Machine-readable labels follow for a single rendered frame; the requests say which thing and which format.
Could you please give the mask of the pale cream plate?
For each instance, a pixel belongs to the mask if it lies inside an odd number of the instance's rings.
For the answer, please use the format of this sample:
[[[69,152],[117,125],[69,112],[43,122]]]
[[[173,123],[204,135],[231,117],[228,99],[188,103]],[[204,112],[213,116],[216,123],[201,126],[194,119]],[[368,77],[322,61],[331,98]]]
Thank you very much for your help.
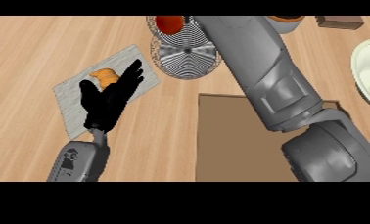
[[[370,39],[364,40],[353,48],[350,72],[359,95],[370,104]]]

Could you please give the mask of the brown wooden block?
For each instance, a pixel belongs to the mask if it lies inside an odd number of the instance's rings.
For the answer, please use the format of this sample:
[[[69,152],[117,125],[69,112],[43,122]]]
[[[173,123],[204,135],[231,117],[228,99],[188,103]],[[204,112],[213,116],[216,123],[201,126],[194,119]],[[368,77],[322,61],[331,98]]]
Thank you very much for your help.
[[[355,30],[364,25],[359,16],[316,16],[319,27]]]

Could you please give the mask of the orange croissant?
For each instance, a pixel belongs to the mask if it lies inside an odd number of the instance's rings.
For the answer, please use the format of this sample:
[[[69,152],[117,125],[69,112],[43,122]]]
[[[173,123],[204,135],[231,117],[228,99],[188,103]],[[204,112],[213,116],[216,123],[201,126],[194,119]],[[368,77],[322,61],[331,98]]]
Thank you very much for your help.
[[[96,79],[99,90],[103,90],[109,84],[120,79],[115,71],[111,68],[102,68],[90,73],[90,77]]]

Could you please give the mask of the white bowl with orange content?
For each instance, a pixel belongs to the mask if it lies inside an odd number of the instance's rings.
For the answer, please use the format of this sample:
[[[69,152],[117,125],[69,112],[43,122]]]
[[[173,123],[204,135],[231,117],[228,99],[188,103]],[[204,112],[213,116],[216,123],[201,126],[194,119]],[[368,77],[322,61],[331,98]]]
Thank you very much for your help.
[[[303,16],[266,16],[278,34],[290,33],[299,26]]]

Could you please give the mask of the open brown wooden drawer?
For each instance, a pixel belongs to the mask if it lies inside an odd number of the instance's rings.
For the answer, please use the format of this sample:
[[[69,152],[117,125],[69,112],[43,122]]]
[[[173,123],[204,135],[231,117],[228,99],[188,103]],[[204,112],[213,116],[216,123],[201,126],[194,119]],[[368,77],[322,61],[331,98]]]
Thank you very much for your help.
[[[198,96],[195,180],[296,182],[281,145],[307,129],[272,132],[242,96]]]

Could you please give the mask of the red tomato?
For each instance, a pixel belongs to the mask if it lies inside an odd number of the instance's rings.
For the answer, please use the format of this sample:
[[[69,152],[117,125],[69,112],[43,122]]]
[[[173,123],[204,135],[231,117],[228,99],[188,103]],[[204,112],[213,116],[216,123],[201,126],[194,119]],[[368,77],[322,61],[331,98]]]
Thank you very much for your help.
[[[183,27],[183,17],[182,16],[157,16],[155,27],[158,31],[164,34],[176,34]]]

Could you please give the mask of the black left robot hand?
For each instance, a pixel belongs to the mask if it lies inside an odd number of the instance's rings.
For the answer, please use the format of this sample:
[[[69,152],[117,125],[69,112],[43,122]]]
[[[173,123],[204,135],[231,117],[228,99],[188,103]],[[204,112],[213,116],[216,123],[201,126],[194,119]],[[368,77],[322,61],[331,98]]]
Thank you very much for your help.
[[[102,92],[88,80],[80,82],[81,105],[87,111],[84,127],[106,133],[115,126],[127,102],[143,81],[142,61],[136,60],[125,68],[115,83]]]

